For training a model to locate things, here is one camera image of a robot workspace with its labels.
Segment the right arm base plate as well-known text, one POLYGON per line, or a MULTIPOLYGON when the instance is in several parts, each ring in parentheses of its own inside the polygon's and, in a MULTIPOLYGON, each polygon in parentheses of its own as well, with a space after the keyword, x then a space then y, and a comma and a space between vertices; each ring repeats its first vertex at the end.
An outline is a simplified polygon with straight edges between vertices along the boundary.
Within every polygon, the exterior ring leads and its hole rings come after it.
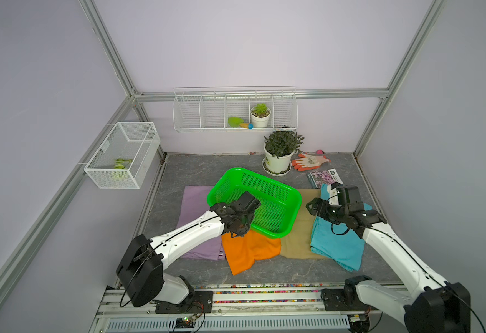
POLYGON ((327 312, 378 311, 378 308, 363 303, 354 287, 344 286, 343 289, 322 289, 321 299, 327 312))

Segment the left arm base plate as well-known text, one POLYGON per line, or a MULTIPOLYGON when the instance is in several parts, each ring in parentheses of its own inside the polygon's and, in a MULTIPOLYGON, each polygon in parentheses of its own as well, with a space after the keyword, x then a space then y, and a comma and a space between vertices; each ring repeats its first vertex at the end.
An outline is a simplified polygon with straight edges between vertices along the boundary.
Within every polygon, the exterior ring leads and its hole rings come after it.
POLYGON ((193 291, 179 304, 158 302, 156 314, 209 314, 212 306, 212 291, 193 291))

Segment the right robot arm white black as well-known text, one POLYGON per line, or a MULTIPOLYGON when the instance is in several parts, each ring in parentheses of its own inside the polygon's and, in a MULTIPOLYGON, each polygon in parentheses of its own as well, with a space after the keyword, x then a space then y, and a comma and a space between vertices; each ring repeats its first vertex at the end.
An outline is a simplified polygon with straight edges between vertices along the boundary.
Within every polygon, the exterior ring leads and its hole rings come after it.
POLYGON ((463 284, 450 283, 415 255, 380 212, 362 202, 356 186, 337 188, 332 196, 314 198, 307 211, 332 226, 344 224, 370 245, 401 279, 409 294, 385 287, 368 276, 347 279, 341 291, 325 289, 328 311, 377 309, 404 325, 408 332, 470 332, 473 310, 463 284))

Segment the teal pants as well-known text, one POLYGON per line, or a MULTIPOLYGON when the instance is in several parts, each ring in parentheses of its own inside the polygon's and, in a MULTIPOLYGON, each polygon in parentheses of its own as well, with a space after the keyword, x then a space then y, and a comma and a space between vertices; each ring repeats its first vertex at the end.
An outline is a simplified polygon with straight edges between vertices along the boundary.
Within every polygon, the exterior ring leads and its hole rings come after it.
POLYGON ((349 272, 359 271, 365 251, 365 241, 354 231, 349 230, 344 223, 335 225, 318 215, 315 216, 310 250, 315 254, 333 259, 349 272))

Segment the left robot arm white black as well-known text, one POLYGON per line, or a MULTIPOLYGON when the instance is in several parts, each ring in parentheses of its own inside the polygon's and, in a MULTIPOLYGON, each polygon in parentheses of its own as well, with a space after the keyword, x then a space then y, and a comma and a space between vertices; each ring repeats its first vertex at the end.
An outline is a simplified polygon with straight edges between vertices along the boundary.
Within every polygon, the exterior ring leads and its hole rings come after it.
POLYGON ((165 273, 173 262, 204 242, 230 234, 243 237, 250 231, 261 202, 248 191, 231 203, 216 203, 203 215, 169 233, 148 239, 133 238, 116 275, 124 295, 134 307, 151 301, 182 305, 192 300, 194 289, 184 277, 165 273))

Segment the orange pants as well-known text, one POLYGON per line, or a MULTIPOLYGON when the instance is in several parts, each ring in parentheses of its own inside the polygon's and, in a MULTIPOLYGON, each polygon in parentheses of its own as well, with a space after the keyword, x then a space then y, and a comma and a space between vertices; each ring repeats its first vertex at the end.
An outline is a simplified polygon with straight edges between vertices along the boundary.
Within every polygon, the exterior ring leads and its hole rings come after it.
POLYGON ((255 262, 280 255, 280 239, 271 239, 250 230, 243 237, 222 235, 222 245, 231 273, 234 276, 250 269, 255 262))

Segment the tan pants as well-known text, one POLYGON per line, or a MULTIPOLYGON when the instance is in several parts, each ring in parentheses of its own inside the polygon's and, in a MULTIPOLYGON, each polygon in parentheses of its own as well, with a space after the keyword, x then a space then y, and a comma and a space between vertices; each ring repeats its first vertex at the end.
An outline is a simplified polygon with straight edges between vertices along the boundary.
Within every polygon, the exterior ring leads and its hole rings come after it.
POLYGON ((303 202, 294 221, 291 232, 280 239, 280 256, 288 259, 327 259, 323 255, 311 251, 311 235, 315 222, 305 205, 316 197, 320 197, 321 192, 315 189, 298 190, 303 202))

